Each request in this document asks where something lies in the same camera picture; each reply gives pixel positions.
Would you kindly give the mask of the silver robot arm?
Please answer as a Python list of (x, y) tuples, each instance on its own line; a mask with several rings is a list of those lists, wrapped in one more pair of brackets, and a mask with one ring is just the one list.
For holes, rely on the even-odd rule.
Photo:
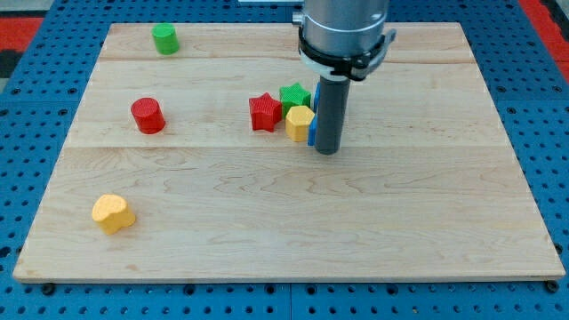
[(380, 40), (389, 0), (305, 0), (300, 39), (321, 53), (350, 57)]

